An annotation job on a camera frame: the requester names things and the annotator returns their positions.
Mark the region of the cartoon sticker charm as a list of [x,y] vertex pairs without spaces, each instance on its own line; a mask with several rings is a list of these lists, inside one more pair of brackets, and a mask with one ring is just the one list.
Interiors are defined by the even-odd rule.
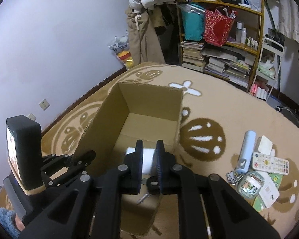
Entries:
[[236,171],[230,171],[226,174],[227,182],[231,185],[236,185],[238,182],[239,174]]

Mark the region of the clear printed pouch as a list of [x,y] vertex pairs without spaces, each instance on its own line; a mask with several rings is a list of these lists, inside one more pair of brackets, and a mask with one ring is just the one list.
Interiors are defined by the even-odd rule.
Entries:
[[236,191],[246,199],[255,198],[265,183],[265,179],[257,171],[246,173],[236,185]]

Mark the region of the white remote control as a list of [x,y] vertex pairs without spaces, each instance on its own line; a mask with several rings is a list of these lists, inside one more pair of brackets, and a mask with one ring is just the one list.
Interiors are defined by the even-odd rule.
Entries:
[[258,152],[254,152],[252,155],[252,168],[267,173],[289,175],[288,160]]

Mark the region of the white bottle on shelf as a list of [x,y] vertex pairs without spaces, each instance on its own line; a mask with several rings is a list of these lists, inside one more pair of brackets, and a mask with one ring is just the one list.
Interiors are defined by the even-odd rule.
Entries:
[[241,44],[246,44],[246,36],[247,36],[247,30],[245,27],[243,27],[241,31],[241,40],[240,40]]

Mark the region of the green oval paddle board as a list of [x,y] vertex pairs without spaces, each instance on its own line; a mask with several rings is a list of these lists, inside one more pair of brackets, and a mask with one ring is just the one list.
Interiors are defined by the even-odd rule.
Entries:
[[[266,173],[263,171],[257,171],[260,175],[263,176],[263,178],[265,179],[265,177],[269,176],[272,181],[274,182],[275,186],[277,189],[279,189],[281,182],[282,182],[282,175],[280,174],[272,174],[272,173]],[[253,208],[257,211],[257,212],[261,212],[262,210],[266,209],[266,207],[263,205],[263,202],[260,199],[260,196],[257,195],[254,199],[253,202]]]

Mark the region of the teal shopping bag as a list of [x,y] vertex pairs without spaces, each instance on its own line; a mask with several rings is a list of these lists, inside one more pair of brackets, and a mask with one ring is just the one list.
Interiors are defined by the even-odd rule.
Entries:
[[205,8],[196,3],[181,3],[178,8],[181,10],[185,39],[197,42],[202,40],[205,31]]

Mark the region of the light blue tube bottle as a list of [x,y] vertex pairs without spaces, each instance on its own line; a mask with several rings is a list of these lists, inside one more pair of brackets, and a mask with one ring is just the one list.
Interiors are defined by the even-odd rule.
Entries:
[[240,150],[239,159],[237,162],[237,165],[235,167],[235,171],[238,174],[245,174],[248,172],[248,169],[250,167],[250,162],[252,159],[252,154],[254,152],[254,145],[256,142],[256,132],[255,131],[247,131],[245,133],[242,147]]

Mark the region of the black keychain with keys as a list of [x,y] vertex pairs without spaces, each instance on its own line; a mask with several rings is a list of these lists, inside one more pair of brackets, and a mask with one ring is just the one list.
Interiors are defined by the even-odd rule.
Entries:
[[159,195],[160,187],[157,176],[151,176],[148,179],[142,178],[141,184],[146,186],[147,192],[137,201],[137,204],[141,204],[144,200],[146,200],[151,195]]

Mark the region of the phone on left gripper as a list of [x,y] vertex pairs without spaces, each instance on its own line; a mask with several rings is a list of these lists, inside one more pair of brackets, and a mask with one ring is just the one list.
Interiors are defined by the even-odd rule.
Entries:
[[41,175],[41,127],[24,115],[6,119],[8,163],[28,196],[46,189]]

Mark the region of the stack of books left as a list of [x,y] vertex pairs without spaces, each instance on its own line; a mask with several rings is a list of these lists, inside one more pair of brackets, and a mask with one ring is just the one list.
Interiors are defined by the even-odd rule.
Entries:
[[203,72],[207,63],[207,59],[201,54],[205,43],[182,41],[180,46],[182,67]]

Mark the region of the white square case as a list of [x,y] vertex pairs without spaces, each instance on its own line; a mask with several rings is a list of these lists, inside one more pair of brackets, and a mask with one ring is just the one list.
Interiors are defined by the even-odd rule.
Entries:
[[262,135],[259,138],[257,151],[261,154],[270,155],[273,148],[273,142],[266,136]]

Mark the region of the wall socket upper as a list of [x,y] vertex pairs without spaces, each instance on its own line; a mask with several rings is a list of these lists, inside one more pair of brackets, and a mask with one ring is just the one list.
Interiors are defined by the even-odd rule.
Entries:
[[49,108],[50,104],[46,99],[43,99],[40,103],[39,106],[43,111],[45,111],[47,108]]

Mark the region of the red gift bag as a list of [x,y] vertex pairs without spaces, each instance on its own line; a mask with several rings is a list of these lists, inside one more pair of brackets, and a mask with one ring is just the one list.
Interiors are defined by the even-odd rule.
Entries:
[[223,46],[228,39],[237,16],[236,10],[230,10],[230,15],[224,15],[219,10],[205,11],[204,40],[208,44]]

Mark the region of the pile of books right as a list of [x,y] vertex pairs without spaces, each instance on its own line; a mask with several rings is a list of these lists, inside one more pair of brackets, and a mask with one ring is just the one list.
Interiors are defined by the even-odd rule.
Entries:
[[255,55],[236,48],[204,48],[201,55],[207,60],[205,73],[248,88]]

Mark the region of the wall socket lower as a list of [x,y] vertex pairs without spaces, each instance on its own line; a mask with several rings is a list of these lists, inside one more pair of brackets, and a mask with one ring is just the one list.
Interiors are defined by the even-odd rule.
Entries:
[[36,117],[34,116],[34,114],[30,113],[27,118],[29,118],[30,120],[36,121]]

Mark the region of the wall socket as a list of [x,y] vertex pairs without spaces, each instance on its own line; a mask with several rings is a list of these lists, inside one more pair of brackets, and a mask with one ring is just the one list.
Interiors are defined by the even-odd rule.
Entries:
[[47,108],[49,108],[50,104],[46,99],[43,99],[40,103],[39,106],[43,111],[45,111]]
[[27,118],[29,118],[30,120],[36,121],[36,117],[34,116],[34,114],[30,113]]

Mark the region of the white power adapter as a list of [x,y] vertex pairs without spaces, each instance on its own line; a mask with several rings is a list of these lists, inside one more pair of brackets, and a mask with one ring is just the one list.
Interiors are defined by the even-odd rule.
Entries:
[[[128,147],[126,149],[125,155],[132,154],[136,150],[135,147]],[[142,175],[151,175],[153,172],[153,162],[154,162],[154,148],[147,148],[143,147],[143,165],[142,165]],[[130,162],[128,162],[128,165],[130,168],[133,166]]]

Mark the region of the brown cardboard box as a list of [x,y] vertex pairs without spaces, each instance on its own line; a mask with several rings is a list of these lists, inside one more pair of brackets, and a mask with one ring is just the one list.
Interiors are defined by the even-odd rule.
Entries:
[[[112,87],[74,153],[75,158],[88,151],[96,153],[87,172],[100,192],[104,175],[124,162],[126,149],[136,147],[137,140],[143,141],[144,148],[154,149],[161,140],[166,151],[173,151],[179,136],[182,98],[181,90],[167,86],[123,82]],[[152,171],[142,178],[157,174],[156,153]],[[152,195],[138,205],[146,192],[141,184],[137,195],[122,196],[120,232],[138,236],[149,232],[161,197]]]

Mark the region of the white rolling cart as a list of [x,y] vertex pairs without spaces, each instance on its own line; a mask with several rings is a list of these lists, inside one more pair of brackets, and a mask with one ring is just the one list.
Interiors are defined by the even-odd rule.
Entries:
[[274,85],[278,81],[281,70],[279,61],[285,53],[284,46],[273,39],[264,37],[260,46],[259,59],[256,62],[256,71],[252,77],[252,85],[249,94],[268,101]]

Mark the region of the wooden bookshelf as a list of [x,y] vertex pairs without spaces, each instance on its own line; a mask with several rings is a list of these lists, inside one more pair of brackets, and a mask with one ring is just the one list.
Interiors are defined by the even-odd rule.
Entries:
[[[237,18],[235,19],[235,24],[233,25],[229,36],[227,38],[224,46],[237,48],[240,51],[245,51],[249,55],[254,55],[255,60],[252,63],[251,69],[248,74],[248,86],[246,90],[250,90],[252,87],[252,82],[254,80],[258,59],[260,58],[261,42],[263,40],[264,34],[264,0],[259,0],[261,9],[253,10],[244,4],[231,4],[225,3],[222,1],[214,0],[193,0],[193,3],[204,7],[208,10],[215,10],[221,8],[233,9],[238,13]],[[250,45],[247,43],[240,43],[234,40],[235,29],[237,28],[237,22],[242,23],[242,27],[246,28],[246,37],[254,40],[257,45],[251,42]]]

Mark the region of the plastic bag of plush toys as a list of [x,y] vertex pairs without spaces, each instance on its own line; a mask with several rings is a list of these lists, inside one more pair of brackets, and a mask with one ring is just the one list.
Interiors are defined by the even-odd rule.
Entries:
[[117,59],[126,69],[134,67],[134,61],[130,52],[128,35],[115,37],[108,45],[109,49],[115,54]]

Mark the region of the white card box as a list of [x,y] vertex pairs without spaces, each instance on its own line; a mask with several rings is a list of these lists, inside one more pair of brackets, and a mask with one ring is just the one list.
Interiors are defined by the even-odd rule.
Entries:
[[261,190],[258,195],[260,196],[263,205],[266,208],[270,208],[273,205],[273,203],[278,199],[280,193],[272,179],[269,176],[267,176],[265,177],[264,185],[261,187]]

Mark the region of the beige hanging coat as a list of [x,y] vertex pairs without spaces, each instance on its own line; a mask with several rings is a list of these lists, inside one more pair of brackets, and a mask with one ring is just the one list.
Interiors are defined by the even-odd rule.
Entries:
[[125,11],[128,26],[128,41],[134,64],[155,62],[165,64],[159,38],[156,34],[149,13],[145,10],[140,14],[128,7]]

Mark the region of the beige patterned carpet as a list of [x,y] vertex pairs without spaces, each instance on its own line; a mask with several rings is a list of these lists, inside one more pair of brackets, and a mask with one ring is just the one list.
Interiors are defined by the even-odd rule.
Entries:
[[[233,85],[180,66],[142,63],[105,84],[59,120],[41,142],[43,155],[73,153],[84,129],[94,117],[112,86],[119,81],[134,84],[172,85],[184,90],[180,141],[177,159],[195,172],[224,176],[238,160],[246,131],[253,130],[273,142],[278,158],[289,161],[289,174],[282,178],[280,196],[261,211],[265,220],[282,238],[299,230],[299,128],[262,100],[252,98]],[[190,139],[193,126],[217,122],[225,144],[220,154],[206,156],[195,150]]]

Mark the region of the blue fuzzy slipper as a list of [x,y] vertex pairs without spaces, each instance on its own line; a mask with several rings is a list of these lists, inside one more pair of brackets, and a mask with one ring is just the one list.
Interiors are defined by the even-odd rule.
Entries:
[[8,210],[6,208],[0,208],[0,223],[4,227],[5,231],[14,238],[17,239],[21,231],[17,228],[15,222],[16,212],[14,210]]

